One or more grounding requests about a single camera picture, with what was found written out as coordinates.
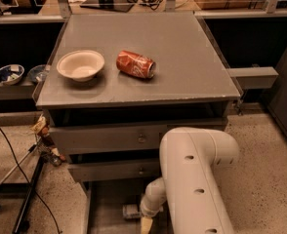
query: drawer handle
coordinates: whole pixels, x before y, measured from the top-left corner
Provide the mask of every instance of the drawer handle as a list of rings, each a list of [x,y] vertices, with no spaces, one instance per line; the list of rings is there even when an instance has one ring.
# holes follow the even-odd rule
[[[140,134],[138,137],[139,143],[145,143],[146,142],[146,136],[144,134]]]
[[[144,168],[140,168],[140,172],[139,172],[140,176],[144,175]]]

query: concrete floor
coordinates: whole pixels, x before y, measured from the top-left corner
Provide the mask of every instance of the concrete floor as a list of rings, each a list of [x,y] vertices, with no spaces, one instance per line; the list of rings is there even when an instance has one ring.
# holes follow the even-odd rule
[[[227,212],[235,233],[287,234],[287,140],[265,111],[246,109],[243,113],[243,116],[231,114],[225,129],[241,147],[238,164],[233,168],[214,170]],[[29,127],[37,117],[38,113],[29,113],[22,118],[0,115],[0,126],[18,159],[35,141]],[[29,177],[37,159],[35,152],[22,164]],[[0,179],[14,164],[8,144],[0,134]],[[23,181],[19,171],[7,180]],[[63,234],[83,232],[87,198],[71,178],[67,163],[59,167],[45,164],[37,191],[50,207]],[[0,198],[0,205],[0,234],[12,233],[21,199]],[[28,219],[27,233],[58,233],[49,212],[37,198],[31,204]]]

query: black monitor base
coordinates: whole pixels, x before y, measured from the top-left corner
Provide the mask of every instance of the black monitor base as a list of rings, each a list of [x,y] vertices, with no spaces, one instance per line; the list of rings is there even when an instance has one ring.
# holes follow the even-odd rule
[[[88,9],[100,9],[115,12],[128,12],[134,6],[127,0],[113,0],[112,3],[100,4],[99,0],[86,0],[80,7]]]

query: red soda can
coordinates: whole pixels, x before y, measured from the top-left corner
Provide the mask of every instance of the red soda can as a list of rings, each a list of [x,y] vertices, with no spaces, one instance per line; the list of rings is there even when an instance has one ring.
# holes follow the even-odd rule
[[[116,67],[129,75],[140,78],[152,78],[155,62],[129,51],[121,51],[116,59]]]

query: monitor stand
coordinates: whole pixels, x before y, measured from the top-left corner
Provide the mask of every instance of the monitor stand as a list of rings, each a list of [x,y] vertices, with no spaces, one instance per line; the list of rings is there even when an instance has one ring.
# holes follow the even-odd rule
[[[86,0],[80,4],[81,8],[128,12],[134,4],[127,0]]]

